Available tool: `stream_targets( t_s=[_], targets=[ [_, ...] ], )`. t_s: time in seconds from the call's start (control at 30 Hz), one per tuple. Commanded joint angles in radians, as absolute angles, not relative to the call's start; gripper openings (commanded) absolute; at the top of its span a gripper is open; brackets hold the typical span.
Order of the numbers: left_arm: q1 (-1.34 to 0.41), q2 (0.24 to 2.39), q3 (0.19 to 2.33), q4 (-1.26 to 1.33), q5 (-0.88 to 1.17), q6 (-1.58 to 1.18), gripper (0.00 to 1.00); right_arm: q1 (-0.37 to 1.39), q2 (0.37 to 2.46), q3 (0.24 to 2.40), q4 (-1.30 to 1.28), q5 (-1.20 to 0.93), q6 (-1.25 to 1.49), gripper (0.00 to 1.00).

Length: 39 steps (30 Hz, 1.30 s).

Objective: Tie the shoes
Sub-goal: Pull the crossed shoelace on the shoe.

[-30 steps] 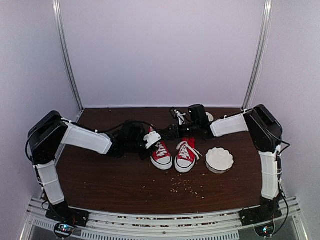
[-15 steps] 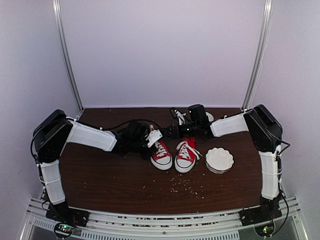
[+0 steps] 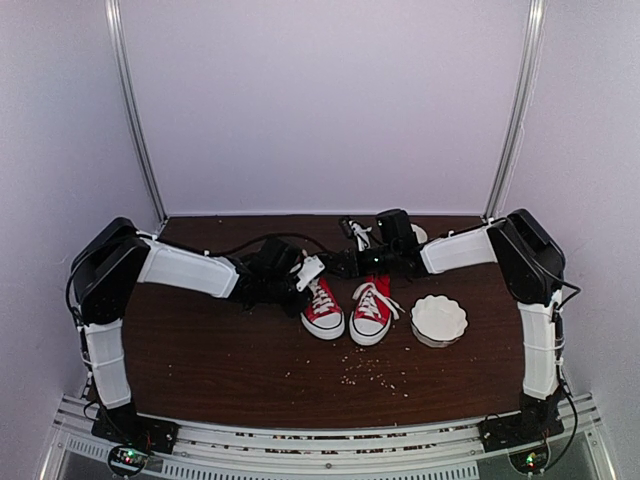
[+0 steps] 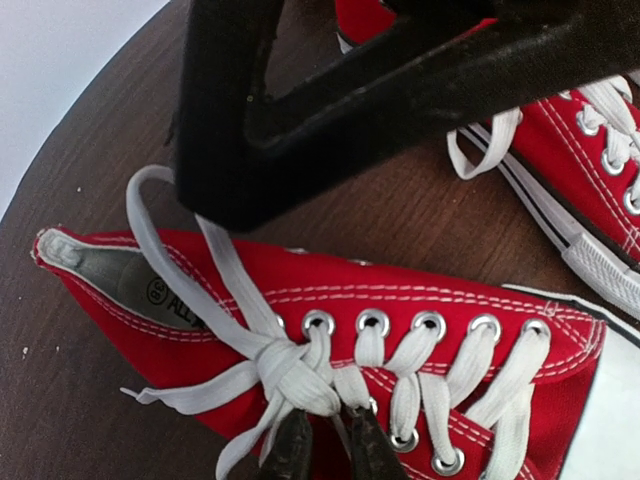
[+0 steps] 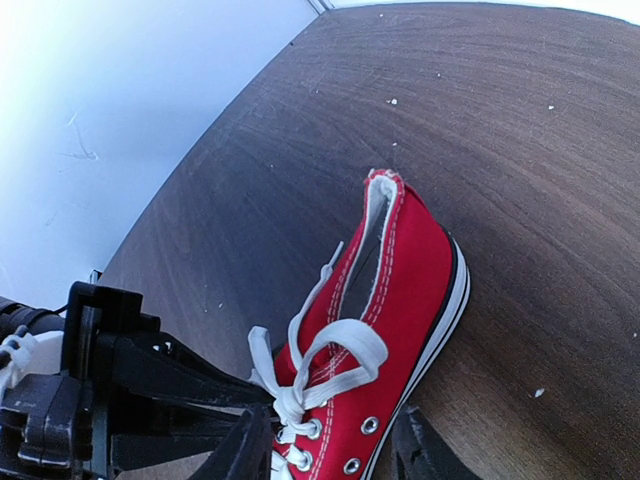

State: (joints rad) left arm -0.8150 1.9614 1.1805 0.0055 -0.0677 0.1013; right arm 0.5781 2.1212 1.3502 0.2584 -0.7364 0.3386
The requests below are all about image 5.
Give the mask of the red canvas sneaker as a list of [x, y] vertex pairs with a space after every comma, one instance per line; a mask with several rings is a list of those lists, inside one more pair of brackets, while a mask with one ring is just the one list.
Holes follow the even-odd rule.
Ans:
[[274, 479], [368, 479], [399, 411], [466, 307], [462, 251], [390, 170], [364, 183], [361, 223], [340, 243], [274, 352], [248, 335], [250, 380], [278, 419]]

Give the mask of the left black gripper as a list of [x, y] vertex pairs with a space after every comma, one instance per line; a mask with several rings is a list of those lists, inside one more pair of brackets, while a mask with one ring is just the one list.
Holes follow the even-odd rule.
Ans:
[[159, 318], [141, 306], [139, 293], [71, 286], [61, 372], [75, 401], [62, 438], [62, 462], [73, 479], [112, 479], [211, 452], [240, 419], [169, 401], [237, 408], [271, 401], [162, 333]]

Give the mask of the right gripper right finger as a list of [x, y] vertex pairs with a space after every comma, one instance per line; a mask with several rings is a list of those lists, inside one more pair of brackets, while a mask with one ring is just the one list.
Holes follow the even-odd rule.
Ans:
[[394, 479], [479, 480], [415, 406], [404, 405], [392, 429]]

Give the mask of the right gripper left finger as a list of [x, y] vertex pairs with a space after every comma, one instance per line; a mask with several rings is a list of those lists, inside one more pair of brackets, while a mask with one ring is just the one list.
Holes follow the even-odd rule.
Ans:
[[252, 406], [189, 479], [269, 479], [272, 444], [273, 428], [268, 408]]

